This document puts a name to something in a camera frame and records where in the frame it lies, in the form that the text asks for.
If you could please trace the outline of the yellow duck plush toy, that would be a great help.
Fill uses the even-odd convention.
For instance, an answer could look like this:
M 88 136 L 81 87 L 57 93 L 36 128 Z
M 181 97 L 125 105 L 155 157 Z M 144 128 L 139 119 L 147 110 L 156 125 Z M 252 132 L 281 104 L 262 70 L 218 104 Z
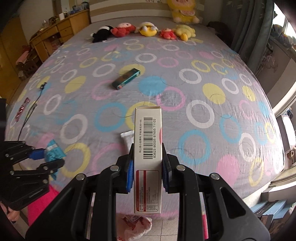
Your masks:
M 173 32 L 182 41 L 187 42 L 190 38 L 196 37 L 195 30 L 188 25 L 177 25 Z

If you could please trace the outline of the small red plush toy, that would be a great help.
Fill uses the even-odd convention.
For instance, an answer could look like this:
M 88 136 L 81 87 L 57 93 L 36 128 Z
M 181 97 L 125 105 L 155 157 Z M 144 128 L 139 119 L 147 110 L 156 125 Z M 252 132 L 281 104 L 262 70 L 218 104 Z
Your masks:
M 162 29 L 160 32 L 160 36 L 166 40 L 175 40 L 177 36 L 175 35 L 174 31 L 170 28 Z

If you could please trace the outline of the blue wrapper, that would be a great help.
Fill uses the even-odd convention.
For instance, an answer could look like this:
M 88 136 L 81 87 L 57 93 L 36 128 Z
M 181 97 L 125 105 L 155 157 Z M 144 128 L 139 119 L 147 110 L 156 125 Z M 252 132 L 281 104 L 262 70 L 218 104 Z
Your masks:
M 59 147 L 55 140 L 49 141 L 45 149 L 45 161 L 51 162 L 66 157 L 64 151 Z

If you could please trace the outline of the stacked shoe boxes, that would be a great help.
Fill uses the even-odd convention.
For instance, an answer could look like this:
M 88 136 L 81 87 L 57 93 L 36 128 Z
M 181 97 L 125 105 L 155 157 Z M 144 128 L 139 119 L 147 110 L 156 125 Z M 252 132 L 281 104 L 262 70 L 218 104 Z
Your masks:
M 290 218 L 295 209 L 295 202 L 288 203 L 287 200 L 264 201 L 259 202 L 250 209 L 269 232 L 274 235 Z

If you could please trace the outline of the large yellow plush doll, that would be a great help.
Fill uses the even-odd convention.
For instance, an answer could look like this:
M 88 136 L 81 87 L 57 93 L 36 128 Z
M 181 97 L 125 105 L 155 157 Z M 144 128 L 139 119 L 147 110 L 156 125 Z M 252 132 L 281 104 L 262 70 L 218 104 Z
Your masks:
M 196 15 L 196 1 L 194 0 L 168 0 L 166 1 L 175 23 L 198 24 Z

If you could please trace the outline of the white red trash bag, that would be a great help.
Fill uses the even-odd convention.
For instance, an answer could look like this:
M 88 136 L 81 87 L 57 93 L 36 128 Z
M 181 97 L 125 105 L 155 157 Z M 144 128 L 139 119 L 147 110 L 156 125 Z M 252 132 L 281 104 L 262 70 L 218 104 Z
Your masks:
M 117 240 L 138 240 L 152 229 L 150 217 L 138 215 L 116 215 Z

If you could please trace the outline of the dark green slim box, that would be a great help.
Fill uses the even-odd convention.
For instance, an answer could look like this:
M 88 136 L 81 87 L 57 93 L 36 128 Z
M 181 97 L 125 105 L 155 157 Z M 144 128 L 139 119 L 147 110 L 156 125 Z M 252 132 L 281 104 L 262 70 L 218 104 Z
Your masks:
M 119 78 L 114 80 L 111 85 L 116 90 L 120 90 L 138 76 L 140 76 L 140 70 L 138 70 L 137 68 L 133 68 L 132 70 L 124 73 Z

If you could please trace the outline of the green curtain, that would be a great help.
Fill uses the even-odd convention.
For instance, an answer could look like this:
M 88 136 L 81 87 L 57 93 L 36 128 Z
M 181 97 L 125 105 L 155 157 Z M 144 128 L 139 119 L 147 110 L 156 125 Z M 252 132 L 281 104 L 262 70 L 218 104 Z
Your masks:
M 222 23 L 227 26 L 227 45 L 255 73 L 260 65 L 273 25 L 270 0 L 223 1 Z

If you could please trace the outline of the white barcode box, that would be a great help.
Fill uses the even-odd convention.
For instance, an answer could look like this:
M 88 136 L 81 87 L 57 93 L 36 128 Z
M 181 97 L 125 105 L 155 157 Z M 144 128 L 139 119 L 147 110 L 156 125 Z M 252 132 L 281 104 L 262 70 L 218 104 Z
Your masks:
M 162 204 L 162 109 L 135 109 L 134 212 L 160 214 Z

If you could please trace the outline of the wooden dresser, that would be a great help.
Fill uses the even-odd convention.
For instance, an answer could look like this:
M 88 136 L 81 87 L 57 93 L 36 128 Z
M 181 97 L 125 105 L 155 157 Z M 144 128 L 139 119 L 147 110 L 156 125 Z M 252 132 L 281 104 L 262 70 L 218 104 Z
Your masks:
M 64 18 L 31 37 L 29 44 L 45 62 L 53 52 L 74 35 L 90 25 L 89 10 L 83 10 Z

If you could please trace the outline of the pink hair clip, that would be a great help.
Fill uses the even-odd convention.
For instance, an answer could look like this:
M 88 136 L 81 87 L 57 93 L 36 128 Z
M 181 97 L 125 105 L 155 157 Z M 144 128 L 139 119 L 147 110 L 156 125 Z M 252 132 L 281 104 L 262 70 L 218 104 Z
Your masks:
M 30 99 L 27 97 L 23 104 L 20 106 L 20 108 L 18 109 L 18 112 L 15 115 L 15 121 L 18 122 L 21 115 L 23 114 L 24 110 L 26 109 L 27 105 L 30 103 Z

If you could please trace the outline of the white plastic pouch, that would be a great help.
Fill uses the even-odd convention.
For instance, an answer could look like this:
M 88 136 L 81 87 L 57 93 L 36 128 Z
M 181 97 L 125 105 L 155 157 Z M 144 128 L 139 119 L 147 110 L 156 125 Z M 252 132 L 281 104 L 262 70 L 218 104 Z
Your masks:
M 120 137 L 123 139 L 123 141 L 125 143 L 127 153 L 129 153 L 130 148 L 131 148 L 132 144 L 134 143 L 134 130 L 121 133 Z

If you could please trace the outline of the striped headboard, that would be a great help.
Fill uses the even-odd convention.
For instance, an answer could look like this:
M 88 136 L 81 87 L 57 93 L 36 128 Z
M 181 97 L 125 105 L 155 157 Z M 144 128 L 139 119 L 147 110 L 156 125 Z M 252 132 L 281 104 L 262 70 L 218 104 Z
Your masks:
M 171 17 L 167 1 L 90 1 L 89 7 L 92 23 L 132 16 Z

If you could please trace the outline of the pink trouser leg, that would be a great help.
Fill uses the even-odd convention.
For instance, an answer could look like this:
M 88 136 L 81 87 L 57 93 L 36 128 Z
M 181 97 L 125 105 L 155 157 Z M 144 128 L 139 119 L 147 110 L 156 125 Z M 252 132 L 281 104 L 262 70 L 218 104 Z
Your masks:
M 49 192 L 28 205 L 28 223 L 31 226 L 34 221 L 40 216 L 45 208 L 54 200 L 59 194 L 51 185 L 49 186 Z

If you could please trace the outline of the circle patterned bed sheet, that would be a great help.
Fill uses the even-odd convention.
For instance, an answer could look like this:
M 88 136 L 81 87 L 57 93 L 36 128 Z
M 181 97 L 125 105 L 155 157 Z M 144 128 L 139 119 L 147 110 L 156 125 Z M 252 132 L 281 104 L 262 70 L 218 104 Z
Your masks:
M 214 33 L 195 26 L 187 42 L 130 34 L 92 43 L 104 22 L 59 47 L 28 81 L 8 116 L 7 140 L 44 148 L 55 140 L 65 165 L 51 178 L 62 190 L 127 153 L 121 133 L 136 108 L 162 109 L 166 152 L 197 173 L 219 173 L 245 198 L 284 166 L 280 130 L 259 81 Z M 122 89 L 112 82 L 137 68 Z M 30 99 L 18 122 L 15 115 Z

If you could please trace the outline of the yellow white plush toy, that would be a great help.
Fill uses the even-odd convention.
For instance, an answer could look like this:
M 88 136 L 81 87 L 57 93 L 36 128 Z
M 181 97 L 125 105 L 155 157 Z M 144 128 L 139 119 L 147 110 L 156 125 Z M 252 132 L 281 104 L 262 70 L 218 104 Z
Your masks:
M 153 37 L 159 32 L 158 28 L 151 22 L 143 22 L 136 27 L 135 33 L 140 33 L 145 37 Z

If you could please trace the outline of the wooden wardrobe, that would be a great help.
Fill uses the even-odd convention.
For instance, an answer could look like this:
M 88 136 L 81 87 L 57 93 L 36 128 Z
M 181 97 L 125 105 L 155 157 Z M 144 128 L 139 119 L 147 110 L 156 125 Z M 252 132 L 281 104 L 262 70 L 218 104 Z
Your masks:
M 23 46 L 27 45 L 20 17 L 11 18 L 1 32 L 1 98 L 11 102 L 21 84 L 16 61 L 22 55 Z

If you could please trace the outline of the black white plush toy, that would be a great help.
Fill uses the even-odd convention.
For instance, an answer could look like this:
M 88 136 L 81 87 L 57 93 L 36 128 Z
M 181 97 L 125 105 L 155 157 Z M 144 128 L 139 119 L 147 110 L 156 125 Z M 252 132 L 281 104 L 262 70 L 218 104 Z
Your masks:
M 92 33 L 91 37 L 93 38 L 92 43 L 105 42 L 108 38 L 112 37 L 111 30 L 112 26 L 103 26 L 100 27 L 96 33 Z

